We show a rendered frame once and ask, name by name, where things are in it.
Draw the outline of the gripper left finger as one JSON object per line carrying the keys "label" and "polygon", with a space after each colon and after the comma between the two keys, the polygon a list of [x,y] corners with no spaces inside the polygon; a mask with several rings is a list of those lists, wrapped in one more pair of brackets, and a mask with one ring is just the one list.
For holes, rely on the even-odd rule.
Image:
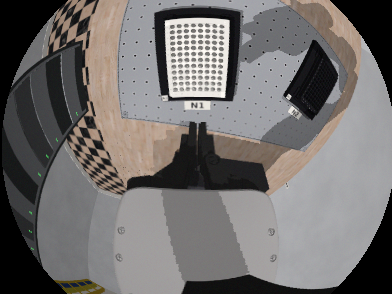
{"label": "gripper left finger", "polygon": [[[181,135],[180,150],[170,164],[153,176],[132,177],[127,190],[135,187],[187,189],[190,176],[196,171],[197,123],[189,123],[189,134]],[[194,163],[194,169],[193,169]]]}

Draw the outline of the white n2 label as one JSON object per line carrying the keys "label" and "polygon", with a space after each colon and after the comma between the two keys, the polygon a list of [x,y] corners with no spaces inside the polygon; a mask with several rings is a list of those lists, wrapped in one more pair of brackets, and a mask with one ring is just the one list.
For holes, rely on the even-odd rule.
{"label": "white n2 label", "polygon": [[291,115],[293,115],[295,118],[299,119],[301,117],[301,113],[295,109],[293,106],[291,106],[289,108],[289,110],[287,111],[288,113],[290,113]]}

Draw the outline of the white label with black text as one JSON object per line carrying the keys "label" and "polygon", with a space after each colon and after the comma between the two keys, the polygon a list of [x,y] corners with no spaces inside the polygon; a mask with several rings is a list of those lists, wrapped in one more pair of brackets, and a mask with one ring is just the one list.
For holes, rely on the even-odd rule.
{"label": "white label with black text", "polygon": [[185,110],[210,110],[211,101],[184,101]]}

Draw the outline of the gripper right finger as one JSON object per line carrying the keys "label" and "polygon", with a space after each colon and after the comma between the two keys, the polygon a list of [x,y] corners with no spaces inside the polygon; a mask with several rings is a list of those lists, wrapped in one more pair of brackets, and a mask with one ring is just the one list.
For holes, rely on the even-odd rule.
{"label": "gripper right finger", "polygon": [[253,189],[265,192],[264,182],[240,178],[223,165],[215,154],[213,135],[207,135],[206,122],[198,124],[197,171],[203,177],[205,190]]}

